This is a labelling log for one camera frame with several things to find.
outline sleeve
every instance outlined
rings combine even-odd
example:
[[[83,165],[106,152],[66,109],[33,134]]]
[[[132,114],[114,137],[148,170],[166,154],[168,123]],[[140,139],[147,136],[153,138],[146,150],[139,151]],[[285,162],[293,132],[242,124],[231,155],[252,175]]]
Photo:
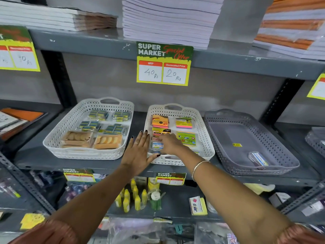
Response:
[[[36,225],[9,244],[78,244],[74,230],[66,223],[49,220]]]
[[[279,236],[275,244],[325,244],[325,236],[302,225],[293,225]]]

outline empty gray basket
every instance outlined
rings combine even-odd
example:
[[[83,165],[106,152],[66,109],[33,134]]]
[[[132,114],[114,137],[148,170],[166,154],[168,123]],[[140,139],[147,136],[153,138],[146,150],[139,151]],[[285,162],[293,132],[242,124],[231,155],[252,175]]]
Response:
[[[325,127],[312,127],[305,137],[306,142],[325,157]]]
[[[234,175],[282,175],[300,165],[298,159],[249,114],[229,109],[208,111],[204,122],[222,165]],[[254,161],[252,152],[260,154],[268,165]]]

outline left hand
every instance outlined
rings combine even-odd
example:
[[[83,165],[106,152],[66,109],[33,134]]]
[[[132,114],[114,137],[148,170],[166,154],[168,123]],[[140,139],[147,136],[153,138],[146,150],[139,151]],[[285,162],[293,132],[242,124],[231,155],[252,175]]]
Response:
[[[146,130],[144,133],[141,131],[135,141],[132,136],[125,149],[121,165],[128,166],[133,177],[140,174],[155,158],[160,156],[160,154],[154,153],[147,158],[149,143],[148,131]]]

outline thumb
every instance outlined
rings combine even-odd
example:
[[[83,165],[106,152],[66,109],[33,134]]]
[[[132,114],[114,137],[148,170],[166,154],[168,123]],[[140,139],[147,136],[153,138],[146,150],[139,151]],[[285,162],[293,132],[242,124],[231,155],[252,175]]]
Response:
[[[147,164],[150,164],[153,160],[155,160],[159,156],[160,156],[159,153],[154,153],[154,154],[150,155],[150,157],[147,158]]]

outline bracelet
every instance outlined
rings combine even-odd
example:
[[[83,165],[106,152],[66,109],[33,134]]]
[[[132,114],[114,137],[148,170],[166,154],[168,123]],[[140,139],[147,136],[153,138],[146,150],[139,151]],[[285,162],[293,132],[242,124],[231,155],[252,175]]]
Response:
[[[204,160],[204,161],[201,161],[201,162],[199,162],[195,167],[194,167],[194,169],[193,169],[193,172],[192,172],[192,179],[193,179],[193,181],[195,181],[194,180],[194,172],[195,172],[195,170],[196,170],[196,168],[201,164],[201,163],[204,163],[204,162],[210,162],[210,161],[208,161],[208,160]]]

